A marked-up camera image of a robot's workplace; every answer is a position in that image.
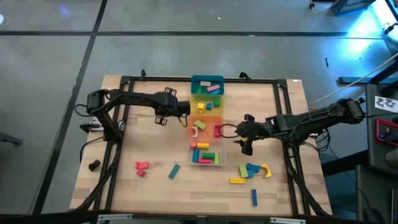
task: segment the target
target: wooden tabletop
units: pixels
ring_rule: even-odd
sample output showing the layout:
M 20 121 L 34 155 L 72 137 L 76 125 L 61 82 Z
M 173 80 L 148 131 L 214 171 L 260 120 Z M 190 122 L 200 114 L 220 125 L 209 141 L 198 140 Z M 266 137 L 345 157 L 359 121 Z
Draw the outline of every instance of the wooden tabletop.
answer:
M 121 76 L 106 75 L 101 88 L 119 88 Z M 287 80 L 293 114 L 308 110 L 301 80 Z M 190 96 L 189 82 L 134 82 L 133 91 L 155 93 L 165 87 L 177 90 L 179 101 Z M 282 105 L 283 93 L 280 90 Z M 270 84 L 225 83 L 224 121 L 238 124 L 244 114 L 264 121 L 277 114 L 273 87 Z M 277 139 L 253 143 L 253 156 L 241 153 L 234 139 L 226 139 L 227 164 L 221 167 L 190 165 L 188 158 L 187 128 L 177 118 L 168 118 L 166 126 L 154 123 L 154 110 L 131 106 L 126 125 L 121 160 L 112 201 L 113 212 L 189 214 L 189 215 L 244 215 L 292 216 L 289 188 L 285 170 L 282 144 Z M 225 128 L 224 135 L 232 135 L 233 128 Z M 88 141 L 102 133 L 90 133 Z M 95 159 L 103 160 L 106 142 L 98 141 L 85 148 L 70 208 L 79 206 L 98 183 L 100 168 L 88 170 Z M 315 200 L 331 213 L 318 152 L 303 145 L 300 147 L 305 183 Z M 148 161 L 145 177 L 136 174 L 134 163 Z M 229 184 L 230 177 L 239 177 L 238 165 L 251 162 L 268 164 L 272 177 L 263 173 L 248 179 L 244 185 Z M 168 175 L 174 166 L 181 166 L 174 180 Z M 258 206 L 253 207 L 251 189 L 257 190 Z M 100 208 L 104 208 L 108 185 L 105 186 Z M 296 186 L 298 208 L 303 213 L 299 188 Z

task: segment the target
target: green block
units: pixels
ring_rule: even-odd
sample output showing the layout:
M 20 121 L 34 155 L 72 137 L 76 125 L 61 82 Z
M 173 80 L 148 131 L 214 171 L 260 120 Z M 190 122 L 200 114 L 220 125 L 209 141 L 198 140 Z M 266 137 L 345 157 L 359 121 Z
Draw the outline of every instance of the green block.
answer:
M 220 101 L 219 100 L 215 100 L 214 101 L 214 107 L 219 107 L 220 106 Z
M 201 89 L 202 89 L 202 88 L 203 88 L 202 86 L 199 86 L 199 87 L 198 87 L 197 94 L 201 94 Z
M 204 123 L 202 123 L 201 121 L 199 121 L 199 120 L 196 120 L 196 121 L 194 122 L 194 125 L 198 126 L 198 128 L 200 128 L 200 129 L 202 129 L 202 130 L 204 130 L 205 127 L 206 127 L 206 125 L 205 125 Z
M 240 171 L 240 173 L 241 173 L 241 177 L 242 177 L 242 178 L 247 178 L 247 177 L 249 177 L 249 175 L 248 175 L 248 170 L 246 169 L 246 166 L 245 166 L 245 165 L 239 165 L 239 171 Z
M 219 152 L 215 153 L 214 164 L 220 164 L 220 154 L 219 154 Z
M 214 159 L 215 155 L 212 152 L 204 152 L 201 154 L 202 159 Z

